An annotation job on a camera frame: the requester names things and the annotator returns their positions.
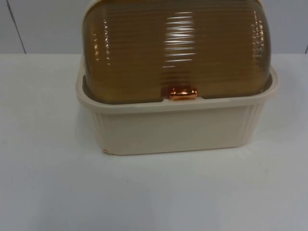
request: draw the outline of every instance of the container rim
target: container rim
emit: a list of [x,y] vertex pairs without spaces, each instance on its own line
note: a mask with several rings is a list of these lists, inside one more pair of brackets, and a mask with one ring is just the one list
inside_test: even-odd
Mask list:
[[138,113],[155,113],[155,112],[175,112],[175,111],[188,111],[188,110],[202,110],[209,108],[224,108],[245,106],[264,103],[272,98],[278,91],[279,76],[275,69],[270,67],[270,74],[272,78],[271,86],[264,92],[244,97],[231,97],[219,99],[203,99],[197,98],[188,101],[173,101],[165,99],[161,102],[154,103],[131,103],[131,104],[104,104],[94,101],[87,96],[83,90],[83,77],[85,75],[84,57],[82,56],[78,79],[76,83],[76,94],[79,102],[91,111],[102,114],[138,114]]

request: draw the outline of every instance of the white tabletop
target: white tabletop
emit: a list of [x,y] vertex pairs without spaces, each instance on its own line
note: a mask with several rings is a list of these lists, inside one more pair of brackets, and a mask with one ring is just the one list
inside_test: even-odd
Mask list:
[[308,55],[241,148],[102,154],[75,96],[79,55],[0,55],[1,231],[308,230]]

